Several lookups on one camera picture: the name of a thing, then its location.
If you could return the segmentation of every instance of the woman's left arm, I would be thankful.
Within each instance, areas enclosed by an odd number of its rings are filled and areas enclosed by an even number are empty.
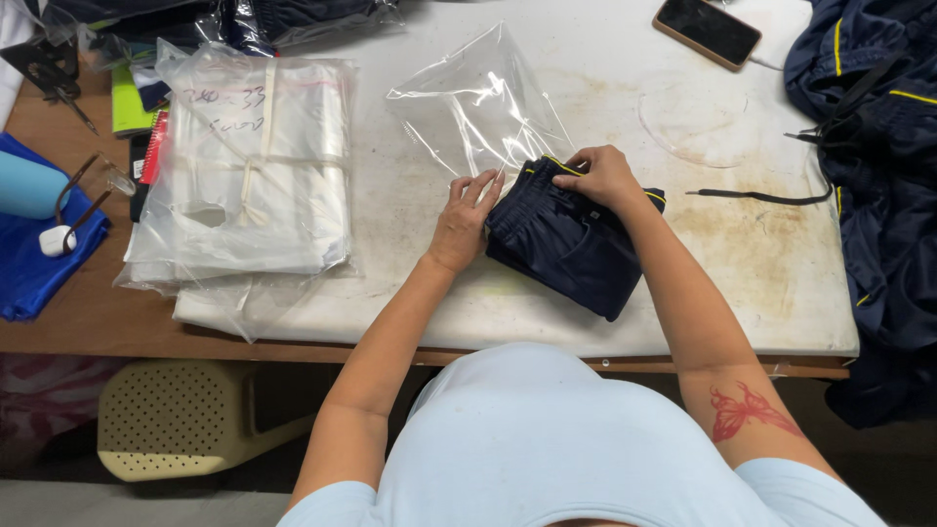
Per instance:
[[[339,481],[362,481],[378,488],[387,447],[387,416],[429,317],[455,275],[484,247],[482,226],[495,206],[504,176],[476,202],[496,175],[497,171],[490,170],[452,182],[429,250],[368,327],[322,403],[287,510]]]

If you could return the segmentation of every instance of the light blue t-shirt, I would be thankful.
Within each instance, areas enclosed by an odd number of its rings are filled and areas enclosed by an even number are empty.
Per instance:
[[[279,527],[885,524],[845,485],[786,459],[734,471],[689,415],[578,358],[520,343],[466,355],[424,390],[379,491],[343,481]]]

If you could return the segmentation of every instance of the light blue water bottle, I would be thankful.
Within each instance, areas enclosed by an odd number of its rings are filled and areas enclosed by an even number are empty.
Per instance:
[[[68,177],[55,169],[0,152],[0,212],[32,219],[55,216],[55,200]],[[71,190],[62,197],[62,208]]]

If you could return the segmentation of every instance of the white table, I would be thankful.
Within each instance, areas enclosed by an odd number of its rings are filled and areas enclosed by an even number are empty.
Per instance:
[[[350,195],[362,276],[325,281],[260,336],[356,342],[390,300],[429,243],[448,176],[407,137],[384,96],[504,20],[575,144],[618,146],[645,187],[667,192],[664,217],[759,353],[856,356],[835,200],[792,207],[684,194],[822,193],[814,152],[782,137],[813,123],[787,102],[780,72],[749,63],[731,73],[652,29],[660,3],[404,2],[404,27],[288,50],[354,59],[360,67]],[[811,7],[803,0],[736,0],[729,11],[765,33],[755,56],[781,66]],[[216,308],[192,295],[180,296],[174,318],[233,331]],[[422,344],[482,349],[518,340],[580,356],[668,354],[643,280],[610,324],[485,257],[458,278]]]

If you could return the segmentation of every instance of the person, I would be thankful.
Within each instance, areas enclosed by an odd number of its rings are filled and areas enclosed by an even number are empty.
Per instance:
[[[586,148],[567,164],[587,174],[554,184],[614,211],[631,236],[686,412],[557,348],[509,344],[463,356],[433,379],[385,466],[388,414],[417,343],[483,249],[503,185],[496,171],[456,179],[428,251],[322,403],[279,525],[885,525],[797,427],[625,156]]]

